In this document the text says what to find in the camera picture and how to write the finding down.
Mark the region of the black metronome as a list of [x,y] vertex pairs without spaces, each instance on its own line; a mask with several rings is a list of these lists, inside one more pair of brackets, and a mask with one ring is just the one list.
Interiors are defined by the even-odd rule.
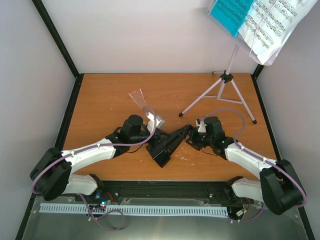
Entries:
[[151,158],[163,168],[193,127],[190,124],[169,133],[159,128],[145,147]]

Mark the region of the clear metronome cover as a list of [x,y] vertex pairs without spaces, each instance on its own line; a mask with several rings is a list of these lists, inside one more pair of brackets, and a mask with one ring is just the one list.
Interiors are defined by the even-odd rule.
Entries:
[[146,100],[145,100],[145,97],[144,97],[144,94],[143,94],[143,91],[141,88],[130,92],[129,96],[138,105],[139,108],[142,109],[146,105]]

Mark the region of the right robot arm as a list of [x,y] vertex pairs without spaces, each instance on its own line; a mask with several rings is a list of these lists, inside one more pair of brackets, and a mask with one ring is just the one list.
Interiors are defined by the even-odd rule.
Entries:
[[257,180],[240,178],[231,184],[236,197],[262,202],[274,214],[281,215],[293,207],[302,207],[307,200],[306,192],[292,164],[264,157],[228,137],[218,117],[196,120],[187,143],[200,151],[210,147],[213,153],[235,163],[252,173]]

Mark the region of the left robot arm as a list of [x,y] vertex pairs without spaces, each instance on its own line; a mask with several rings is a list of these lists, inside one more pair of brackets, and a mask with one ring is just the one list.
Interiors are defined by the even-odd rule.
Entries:
[[154,139],[156,130],[164,120],[147,113],[149,122],[144,125],[139,115],[130,115],[121,127],[98,142],[72,150],[60,151],[56,147],[48,149],[30,173],[32,192],[51,201],[64,194],[87,195],[92,201],[103,198],[104,188],[98,185],[93,175],[76,175],[76,171],[100,162],[114,159],[130,150]]

